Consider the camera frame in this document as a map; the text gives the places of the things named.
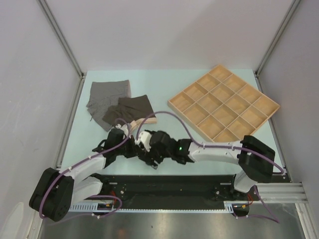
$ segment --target white table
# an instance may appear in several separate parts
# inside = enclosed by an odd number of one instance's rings
[[[105,132],[87,111],[92,82],[130,80],[132,97],[147,95],[154,111],[170,111],[167,101],[186,86],[199,79],[209,70],[127,70],[127,71],[89,71],[83,86],[80,101],[75,114],[69,140],[62,161],[62,168],[93,155],[91,151],[98,143],[107,138]],[[253,71],[250,69],[231,70],[249,84],[257,88]],[[143,128],[166,131],[175,139],[188,138],[182,125],[169,115],[157,115],[158,123],[148,124]],[[190,127],[191,134],[198,141],[203,139]],[[278,149],[275,144],[270,125],[266,122],[254,136],[271,147],[276,152],[275,162],[282,166]],[[109,167],[101,170],[100,174],[114,175],[223,175],[236,174],[240,167],[221,162],[201,162],[181,165],[165,159],[157,170],[147,166],[137,157],[126,159],[119,156]]]

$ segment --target reflective metal surface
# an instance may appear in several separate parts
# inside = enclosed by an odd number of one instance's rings
[[[109,218],[82,216],[43,223],[42,239],[304,239],[294,204],[271,204],[280,224],[231,214],[116,213]],[[268,215],[261,204],[251,214]]]

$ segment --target wooden compartment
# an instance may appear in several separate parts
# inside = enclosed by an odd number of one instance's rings
[[[227,70],[225,67],[218,65],[214,69],[212,69],[209,72],[210,75],[215,77],[217,80],[224,81],[226,80],[229,76],[232,75],[232,73]]]
[[[214,110],[216,110],[218,107],[220,107],[223,104],[219,99],[214,97],[211,93],[208,93],[207,95],[202,97],[198,101],[198,103],[209,113],[212,113]]]
[[[207,141],[230,142],[253,134],[280,107],[218,65],[168,101]]]
[[[248,107],[250,107],[250,104],[239,95],[234,95],[232,98],[230,98],[226,102],[226,105],[239,115],[243,113]]]
[[[214,138],[215,142],[234,142],[238,140],[239,138],[237,138],[228,129],[224,129],[217,137]]]
[[[195,101],[184,92],[179,93],[177,96],[171,99],[170,102],[181,112],[195,103]]]
[[[233,94],[235,94],[235,92],[233,92],[231,89],[223,84],[215,87],[211,91],[211,93],[222,102],[227,101],[230,97],[233,96]]]
[[[279,105],[269,98],[262,96],[255,103],[254,106],[267,116],[271,116],[278,108]]]
[[[254,103],[259,97],[261,97],[262,93],[257,91],[254,87],[250,85],[244,86],[238,94],[244,98],[249,103]]]
[[[255,128],[259,127],[267,119],[266,115],[253,106],[249,107],[241,117]]]
[[[198,101],[202,98],[208,91],[205,90],[200,84],[197,82],[191,84],[187,87],[184,92],[190,96],[193,100]]]
[[[234,92],[237,92],[244,87],[246,82],[244,82],[238,76],[232,75],[227,80],[224,81],[224,84],[227,85],[229,88],[231,88]]]
[[[199,124],[203,119],[209,116],[209,113],[197,103],[189,107],[184,114],[195,125]]]
[[[219,107],[212,115],[225,126],[228,126],[238,117],[238,115],[226,105]]]
[[[204,119],[198,127],[211,139],[215,138],[225,127],[213,116]]]
[[[243,139],[245,135],[250,135],[255,131],[255,128],[241,117],[238,117],[233,123],[231,123],[228,129],[239,139]]]
[[[206,90],[211,91],[220,83],[220,81],[218,81],[215,77],[206,74],[200,78],[197,83],[199,83]]]

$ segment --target wooden organizer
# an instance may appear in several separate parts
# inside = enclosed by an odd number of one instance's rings
[[[221,65],[170,99],[168,106],[213,142],[253,134],[280,107]]]

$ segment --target folded cloth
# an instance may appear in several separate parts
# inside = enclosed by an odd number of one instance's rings
[[[105,131],[112,128],[110,123],[102,120],[110,106],[118,104],[120,97],[130,97],[130,81],[92,82],[90,99],[86,107],[91,117]]]
[[[136,129],[142,121],[151,113],[154,113],[147,95],[135,98],[119,98],[117,106],[110,106],[105,113],[103,120],[111,125],[115,124],[116,118],[123,118],[130,123],[131,131]],[[156,123],[157,119],[152,116],[145,123]]]

